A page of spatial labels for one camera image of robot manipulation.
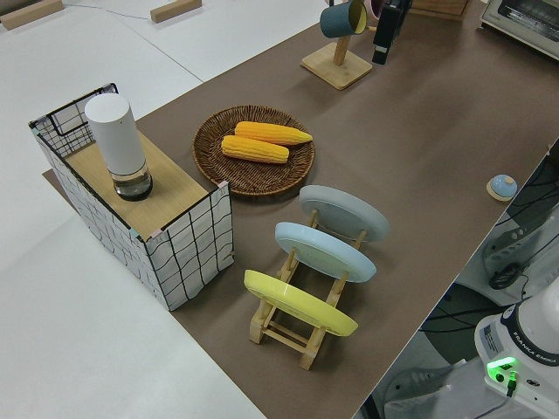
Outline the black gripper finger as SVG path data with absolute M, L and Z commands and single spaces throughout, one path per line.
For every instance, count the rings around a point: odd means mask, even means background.
M 411 0 L 372 1 L 371 8 L 377 18 L 375 46 L 372 62 L 379 65 L 386 63 L 394 39 L 399 34 L 404 19 L 412 6 Z

